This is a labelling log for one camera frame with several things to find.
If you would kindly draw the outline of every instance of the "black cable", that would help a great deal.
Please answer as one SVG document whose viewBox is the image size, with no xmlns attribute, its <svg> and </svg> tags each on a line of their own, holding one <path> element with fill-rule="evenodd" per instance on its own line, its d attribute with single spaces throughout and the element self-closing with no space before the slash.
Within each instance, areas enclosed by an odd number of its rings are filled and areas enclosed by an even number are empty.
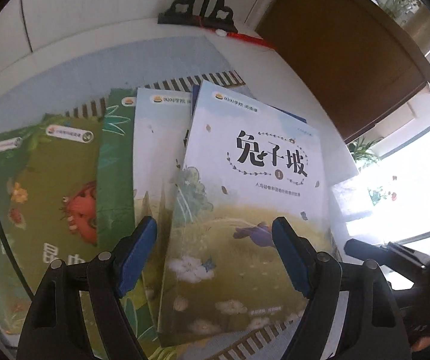
<svg viewBox="0 0 430 360">
<path fill-rule="evenodd" d="M 19 267 L 19 265 L 15 259 L 15 256 L 13 255 L 11 247 L 8 244 L 7 236 L 5 235 L 5 232 L 3 230 L 3 226 L 2 226 L 1 221 L 0 221 L 0 240 L 2 241 L 3 248 L 5 249 L 5 252 L 7 253 L 8 259 L 10 260 L 10 263 L 13 266 L 13 269 L 15 270 L 15 273 L 17 274 L 18 279 L 21 282 L 21 285 L 23 286 L 23 288 L 27 292 L 27 295 L 29 296 L 29 298 L 31 300 L 33 300 L 34 294 L 32 292 L 32 289 L 29 287 L 29 285 L 25 279 L 25 276 L 23 276 L 21 269 L 20 269 L 20 267 Z"/>
</svg>

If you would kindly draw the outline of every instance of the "purple bird illustration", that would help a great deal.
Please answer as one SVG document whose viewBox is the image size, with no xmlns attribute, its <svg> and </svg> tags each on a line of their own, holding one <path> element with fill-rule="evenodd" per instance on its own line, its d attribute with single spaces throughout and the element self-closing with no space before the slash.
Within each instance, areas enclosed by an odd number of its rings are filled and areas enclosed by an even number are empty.
<svg viewBox="0 0 430 360">
<path fill-rule="evenodd" d="M 245 237 L 250 237 L 255 245 L 262 248 L 267 246 L 275 247 L 272 239 L 272 231 L 265 222 L 258 223 L 254 227 L 237 227 L 235 233 L 233 233 L 233 238 L 241 239 Z"/>
</svg>

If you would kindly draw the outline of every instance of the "black decorative stand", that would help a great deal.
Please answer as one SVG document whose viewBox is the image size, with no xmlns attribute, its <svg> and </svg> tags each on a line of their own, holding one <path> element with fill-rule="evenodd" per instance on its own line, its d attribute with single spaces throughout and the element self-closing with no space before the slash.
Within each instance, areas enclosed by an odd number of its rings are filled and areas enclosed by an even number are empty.
<svg viewBox="0 0 430 360">
<path fill-rule="evenodd" d="M 227 32 L 238 32 L 233 23 L 233 10 L 225 6 L 225 0 L 217 0 L 213 12 L 205 17 L 210 0 L 203 0 L 200 14 L 193 14 L 195 0 L 174 0 L 171 7 L 158 15 L 158 24 L 182 24 L 188 26 L 221 29 Z M 222 19 L 220 13 L 226 14 Z"/>
</svg>

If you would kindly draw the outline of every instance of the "black and white striped border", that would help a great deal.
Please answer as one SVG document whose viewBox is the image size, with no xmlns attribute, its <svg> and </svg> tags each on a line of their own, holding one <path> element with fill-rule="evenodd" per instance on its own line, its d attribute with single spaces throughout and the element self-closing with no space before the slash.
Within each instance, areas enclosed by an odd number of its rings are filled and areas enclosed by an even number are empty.
<svg viewBox="0 0 430 360">
<path fill-rule="evenodd" d="M 253 330 L 240 340 L 220 352 L 206 358 L 206 360 L 245 360 L 259 350 L 269 345 L 284 332 L 292 322 L 276 323 Z"/>
<path fill-rule="evenodd" d="M 203 80 L 225 88 L 234 88 L 246 85 L 236 71 L 224 71 L 221 73 L 200 74 L 179 79 L 171 79 L 145 85 L 147 89 L 163 89 L 167 91 L 191 92 L 193 85 L 201 85 Z"/>
<path fill-rule="evenodd" d="M 223 86 L 225 88 L 236 88 L 246 85 L 243 79 L 236 71 L 224 71 L 220 73 L 200 74 L 196 76 L 188 76 L 179 79 L 170 79 L 165 81 L 154 82 L 153 84 L 145 85 L 148 89 L 163 89 L 167 91 L 191 92 L 193 85 L 200 85 L 203 80 L 210 81 L 213 84 Z M 93 100 L 90 103 L 82 104 L 80 107 L 74 108 L 72 111 L 66 111 L 67 117 L 84 117 L 91 116 L 103 117 L 106 112 L 105 98 Z"/>
</svg>

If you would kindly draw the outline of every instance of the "brown wooden furniture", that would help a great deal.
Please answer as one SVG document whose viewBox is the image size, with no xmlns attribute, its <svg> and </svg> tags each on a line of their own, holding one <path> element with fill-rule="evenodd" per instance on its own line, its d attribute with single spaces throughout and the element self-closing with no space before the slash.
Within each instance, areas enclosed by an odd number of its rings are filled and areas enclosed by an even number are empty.
<svg viewBox="0 0 430 360">
<path fill-rule="evenodd" d="M 370 0 L 276 0 L 257 32 L 277 47 L 347 143 L 430 89 L 427 59 Z"/>
</svg>

